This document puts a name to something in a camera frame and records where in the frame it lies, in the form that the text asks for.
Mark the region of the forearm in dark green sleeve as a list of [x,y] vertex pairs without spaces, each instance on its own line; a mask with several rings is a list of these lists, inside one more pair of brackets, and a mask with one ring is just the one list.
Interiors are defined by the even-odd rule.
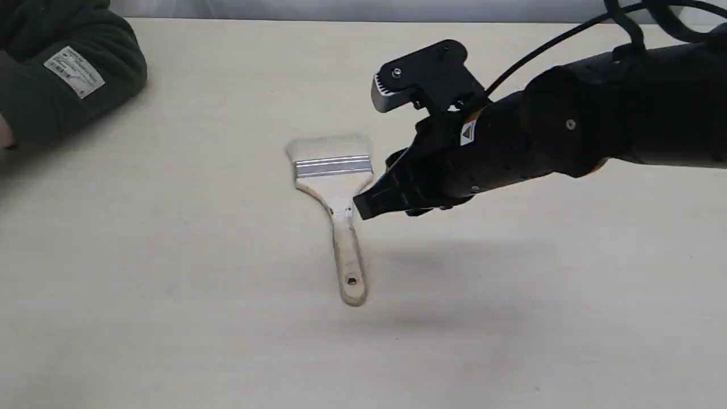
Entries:
[[2,148],[65,137],[141,92],[148,63],[109,1],[3,1]]

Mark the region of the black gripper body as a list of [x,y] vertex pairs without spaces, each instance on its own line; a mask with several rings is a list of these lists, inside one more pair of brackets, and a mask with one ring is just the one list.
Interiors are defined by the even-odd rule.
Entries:
[[475,195],[541,178],[546,166],[520,124],[521,93],[467,116],[428,117],[410,147],[386,160],[386,210],[419,216]]

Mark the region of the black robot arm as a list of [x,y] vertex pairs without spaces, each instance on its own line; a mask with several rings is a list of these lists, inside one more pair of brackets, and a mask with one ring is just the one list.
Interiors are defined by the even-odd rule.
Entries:
[[725,25],[706,35],[556,65],[497,101],[457,40],[385,63],[372,83],[375,109],[411,103],[428,116],[354,205],[363,219],[419,216],[548,174],[582,178],[608,160],[723,169]]

